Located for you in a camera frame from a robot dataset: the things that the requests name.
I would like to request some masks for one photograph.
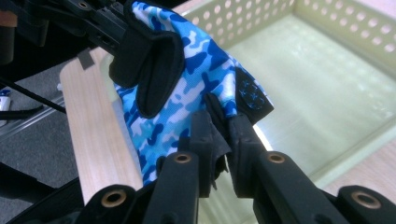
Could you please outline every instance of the blue camouflage fabric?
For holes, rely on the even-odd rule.
[[[185,69],[178,83],[160,113],[152,119],[143,118],[137,109],[138,85],[130,89],[116,85],[126,126],[139,156],[143,182],[147,185],[157,178],[156,160],[176,152],[181,136],[190,136],[191,114],[205,108],[206,93],[218,97],[226,118],[237,114],[235,67],[243,68],[210,35],[175,12],[142,2],[134,2],[132,11],[152,30],[179,34],[185,54]]]

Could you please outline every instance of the blue glove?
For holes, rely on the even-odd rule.
[[[115,55],[110,76],[123,102],[145,185],[157,178],[157,159],[176,152],[179,138],[191,135],[191,114],[206,109],[204,96],[209,93],[208,99],[218,101],[221,119],[239,111],[254,123],[273,109],[236,59],[175,12],[128,1],[124,16],[133,30],[125,35],[127,47]],[[136,32],[142,35],[135,37]]]

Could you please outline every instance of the perforated basket side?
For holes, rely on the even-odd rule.
[[[227,48],[289,15],[294,5],[294,0],[217,0],[208,1],[183,16]]]
[[[396,78],[396,21],[346,0],[300,0],[294,13]]]

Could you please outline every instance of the black cable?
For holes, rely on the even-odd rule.
[[[15,91],[18,91],[18,92],[20,92],[20,93],[22,93],[22,94],[24,94],[24,95],[26,95],[26,96],[28,96],[28,97],[30,97],[32,99],[44,104],[44,105],[47,105],[47,106],[49,106],[49,107],[51,107],[51,108],[53,108],[55,110],[58,110],[59,112],[62,112],[64,114],[66,113],[66,109],[64,107],[62,107],[60,105],[57,105],[57,104],[47,100],[46,98],[43,98],[43,97],[41,97],[41,96],[31,92],[31,91],[28,91],[25,88],[13,83],[13,82],[10,82],[10,81],[2,78],[2,77],[0,77],[0,83],[3,84],[3,85],[9,86],[10,88],[14,89]]]

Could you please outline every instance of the carpeted floor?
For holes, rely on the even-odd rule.
[[[56,87],[63,66],[60,64],[18,84],[50,100],[60,98],[62,93]],[[10,97],[11,110],[41,105],[16,91]],[[11,121],[0,128],[0,162],[55,188],[78,176],[65,114],[51,109],[44,118],[20,125],[22,130],[9,133],[19,123],[20,120]],[[28,206],[29,203],[20,200],[0,198],[0,223],[7,223]]]

